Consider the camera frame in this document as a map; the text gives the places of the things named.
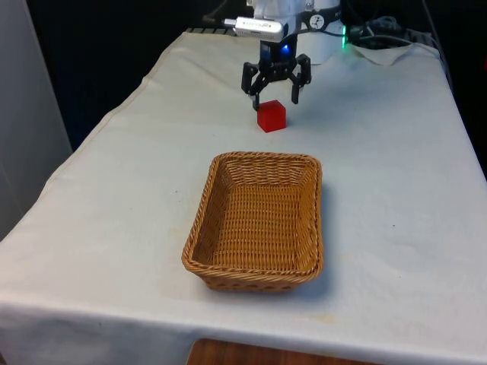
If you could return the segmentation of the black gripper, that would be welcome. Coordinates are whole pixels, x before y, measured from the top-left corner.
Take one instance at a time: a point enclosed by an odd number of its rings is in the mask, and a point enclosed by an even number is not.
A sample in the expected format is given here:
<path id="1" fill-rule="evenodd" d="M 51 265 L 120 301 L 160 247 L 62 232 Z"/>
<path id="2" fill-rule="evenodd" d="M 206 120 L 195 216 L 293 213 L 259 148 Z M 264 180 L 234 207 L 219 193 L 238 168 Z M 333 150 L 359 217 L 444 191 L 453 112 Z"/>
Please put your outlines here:
<path id="1" fill-rule="evenodd" d="M 298 104 L 300 89 L 312 79 L 311 60 L 305 54 L 296 58 L 297 35 L 287 36 L 280 42 L 261 40 L 259 63 L 245 62 L 241 78 L 241 89 L 253 100 L 253 109 L 259 110 L 259 95 L 269 83 L 280 80 L 282 71 L 292 82 L 291 102 Z"/>

